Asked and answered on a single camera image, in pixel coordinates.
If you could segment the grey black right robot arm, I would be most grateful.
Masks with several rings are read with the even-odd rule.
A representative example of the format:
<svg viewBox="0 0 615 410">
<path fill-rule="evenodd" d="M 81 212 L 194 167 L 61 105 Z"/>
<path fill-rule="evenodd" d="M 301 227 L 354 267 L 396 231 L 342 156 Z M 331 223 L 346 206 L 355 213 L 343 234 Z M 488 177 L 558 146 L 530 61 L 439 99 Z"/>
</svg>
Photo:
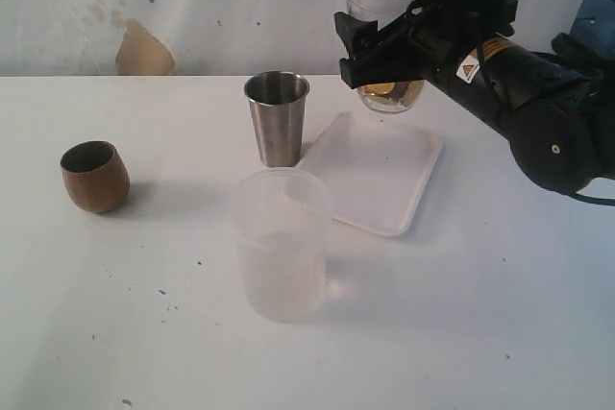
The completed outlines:
<svg viewBox="0 0 615 410">
<path fill-rule="evenodd" d="M 504 137 L 536 185 L 582 201 L 614 176 L 614 63 L 512 41 L 516 0 L 411 0 L 384 27 L 334 17 L 343 82 L 426 81 Z"/>
</svg>

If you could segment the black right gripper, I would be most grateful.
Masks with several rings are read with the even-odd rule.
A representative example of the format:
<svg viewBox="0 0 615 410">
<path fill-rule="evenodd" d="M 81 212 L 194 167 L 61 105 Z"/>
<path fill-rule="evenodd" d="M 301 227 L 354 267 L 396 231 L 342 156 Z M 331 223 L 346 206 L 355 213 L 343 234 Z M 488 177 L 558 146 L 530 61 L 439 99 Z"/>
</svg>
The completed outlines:
<svg viewBox="0 0 615 410">
<path fill-rule="evenodd" d="M 473 43 L 491 33 L 512 36 L 518 0 L 418 0 L 435 33 L 453 46 Z M 333 15 L 335 32 L 347 57 L 339 61 L 340 77 L 349 88 L 367 84 L 432 79 L 432 45 L 425 28 L 410 28 L 406 8 L 385 26 L 345 12 Z"/>
</svg>

